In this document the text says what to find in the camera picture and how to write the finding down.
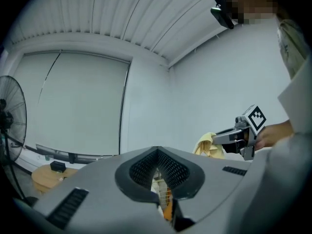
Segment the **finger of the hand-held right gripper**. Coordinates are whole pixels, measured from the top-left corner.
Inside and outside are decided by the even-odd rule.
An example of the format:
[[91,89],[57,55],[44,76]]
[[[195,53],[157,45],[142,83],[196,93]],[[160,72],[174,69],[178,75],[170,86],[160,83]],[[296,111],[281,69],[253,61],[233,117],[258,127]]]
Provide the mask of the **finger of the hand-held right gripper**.
[[235,143],[236,140],[241,139],[244,139],[243,130],[233,127],[216,133],[216,135],[213,136],[213,144],[232,144]]
[[222,148],[226,153],[240,153],[241,146],[238,142],[230,144],[222,144]]

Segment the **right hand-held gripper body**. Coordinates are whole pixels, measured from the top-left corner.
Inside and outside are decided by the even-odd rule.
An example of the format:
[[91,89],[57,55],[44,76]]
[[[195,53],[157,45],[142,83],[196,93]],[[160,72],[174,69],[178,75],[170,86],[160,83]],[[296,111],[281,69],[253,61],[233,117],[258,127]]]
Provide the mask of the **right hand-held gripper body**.
[[239,148],[239,153],[244,160],[252,160],[255,153],[255,144],[258,134],[264,128],[266,118],[260,108],[254,104],[241,116],[235,118],[235,127],[242,130],[244,147]]

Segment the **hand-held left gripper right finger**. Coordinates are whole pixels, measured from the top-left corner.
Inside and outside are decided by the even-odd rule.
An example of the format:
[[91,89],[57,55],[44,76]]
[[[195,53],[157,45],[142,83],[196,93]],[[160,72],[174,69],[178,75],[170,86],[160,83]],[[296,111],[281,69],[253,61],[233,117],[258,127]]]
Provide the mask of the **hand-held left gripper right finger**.
[[172,225],[186,229],[218,208],[235,190],[250,162],[157,149],[158,169],[172,192]]

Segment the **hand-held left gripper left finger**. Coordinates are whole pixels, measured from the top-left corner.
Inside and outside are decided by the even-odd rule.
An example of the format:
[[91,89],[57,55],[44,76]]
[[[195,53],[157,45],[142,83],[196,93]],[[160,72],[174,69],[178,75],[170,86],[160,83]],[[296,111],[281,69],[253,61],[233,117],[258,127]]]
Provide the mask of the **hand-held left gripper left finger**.
[[152,192],[155,147],[92,162],[35,205],[61,234],[173,234]]

